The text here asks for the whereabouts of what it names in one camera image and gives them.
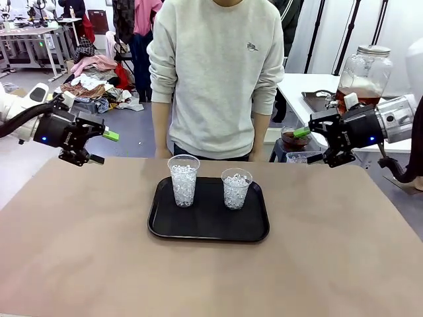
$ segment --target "clothing pile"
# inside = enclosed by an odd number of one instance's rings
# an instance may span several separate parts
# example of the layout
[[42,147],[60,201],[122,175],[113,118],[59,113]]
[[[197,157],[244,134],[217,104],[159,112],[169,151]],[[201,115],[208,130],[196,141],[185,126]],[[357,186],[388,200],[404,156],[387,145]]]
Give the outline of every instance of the clothing pile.
[[87,39],[81,39],[74,62],[73,74],[56,89],[57,93],[68,91],[76,97],[74,112],[103,113],[130,101],[132,86],[126,70],[99,54]]

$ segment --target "metal tray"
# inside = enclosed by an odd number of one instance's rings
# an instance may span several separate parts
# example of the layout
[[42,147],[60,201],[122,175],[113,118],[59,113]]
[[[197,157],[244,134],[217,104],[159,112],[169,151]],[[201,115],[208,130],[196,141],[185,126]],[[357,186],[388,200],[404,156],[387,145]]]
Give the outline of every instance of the metal tray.
[[244,207],[232,211],[223,202],[220,178],[197,178],[194,203],[180,208],[168,177],[157,185],[148,228],[161,238],[259,242],[267,237],[270,225],[262,190],[255,182],[249,187]]
[[328,90],[318,90],[315,92],[302,92],[305,102],[314,112],[320,112],[327,110],[326,108],[326,97],[328,95],[333,95],[333,92]]

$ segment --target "plastic cup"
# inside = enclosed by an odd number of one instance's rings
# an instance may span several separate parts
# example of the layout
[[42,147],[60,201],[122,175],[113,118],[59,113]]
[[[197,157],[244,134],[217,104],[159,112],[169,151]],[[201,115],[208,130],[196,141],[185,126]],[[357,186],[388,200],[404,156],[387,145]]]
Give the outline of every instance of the plastic cup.
[[192,155],[177,155],[168,160],[167,166],[171,170],[176,205],[182,208],[190,207],[194,202],[200,161]]
[[226,207],[231,210],[241,209],[252,183],[251,174],[242,168],[230,168],[223,171],[221,177]]
[[4,27],[5,27],[6,32],[10,32],[10,31],[11,31],[11,25],[10,25],[10,22],[5,21],[5,22],[3,23],[3,25],[4,25]]

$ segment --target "sweatshirt logo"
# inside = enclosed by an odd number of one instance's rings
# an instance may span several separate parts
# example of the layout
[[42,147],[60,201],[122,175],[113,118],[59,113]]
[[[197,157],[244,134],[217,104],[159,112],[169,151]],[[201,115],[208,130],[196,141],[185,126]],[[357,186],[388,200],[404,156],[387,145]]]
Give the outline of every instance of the sweatshirt logo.
[[247,48],[250,52],[258,51],[258,49],[256,49],[256,46],[251,42],[247,43]]

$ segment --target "black stand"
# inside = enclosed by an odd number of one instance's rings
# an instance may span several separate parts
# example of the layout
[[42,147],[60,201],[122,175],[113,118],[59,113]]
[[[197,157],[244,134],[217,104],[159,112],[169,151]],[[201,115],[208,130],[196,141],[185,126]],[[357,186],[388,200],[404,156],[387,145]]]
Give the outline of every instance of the black stand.
[[385,20],[386,10],[388,9],[388,2],[389,0],[383,0],[382,2],[381,12],[379,13],[379,19],[377,20],[375,35],[373,36],[373,41],[371,41],[371,45],[377,45],[377,41],[379,41],[379,36],[381,35],[383,21]]
[[315,49],[317,33],[319,31],[320,21],[322,20],[323,9],[325,8],[325,2],[326,0],[321,0],[320,2],[319,12],[317,13],[317,19],[315,24],[315,30],[313,32],[313,37],[311,38],[309,55],[307,57],[307,63],[305,64],[305,69],[304,69],[305,74],[307,74],[307,72],[309,71],[311,56],[313,55],[313,50]]
[[354,12],[353,12],[352,17],[351,17],[350,25],[348,25],[348,32],[346,34],[344,45],[343,45],[342,51],[341,51],[341,55],[340,55],[339,60],[338,60],[338,65],[336,66],[335,72],[333,74],[335,76],[339,76],[339,72],[341,70],[342,63],[344,62],[346,49],[348,48],[348,44],[350,43],[352,31],[353,31],[354,27],[356,26],[355,23],[356,23],[356,19],[357,19],[357,13],[358,13],[358,9],[360,8],[361,2],[362,2],[362,0],[356,0],[356,7],[354,8]]

